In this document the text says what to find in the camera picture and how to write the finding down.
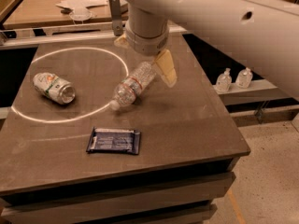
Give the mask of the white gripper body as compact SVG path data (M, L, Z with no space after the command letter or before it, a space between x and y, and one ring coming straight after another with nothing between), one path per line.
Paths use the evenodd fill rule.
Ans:
M142 37L133 31L129 23L126 23L125 35L128 44L135 52L145 56L155 56L166 47L169 27L156 37Z

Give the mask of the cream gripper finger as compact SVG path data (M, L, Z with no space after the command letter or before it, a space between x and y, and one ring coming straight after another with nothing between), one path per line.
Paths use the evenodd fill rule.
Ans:
M126 33L123 33L122 35L120 35L115 41L114 41L114 45L116 47L119 48L123 48L123 49L128 49L129 48L129 43L126 37Z
M169 49L164 49L155 57L154 70L169 88L175 86L177 82L177 73Z

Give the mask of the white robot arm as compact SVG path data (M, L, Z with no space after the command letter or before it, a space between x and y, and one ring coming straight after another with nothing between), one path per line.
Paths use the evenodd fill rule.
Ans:
M165 47L172 21L299 100L299 6L281 0L125 0L126 39Z

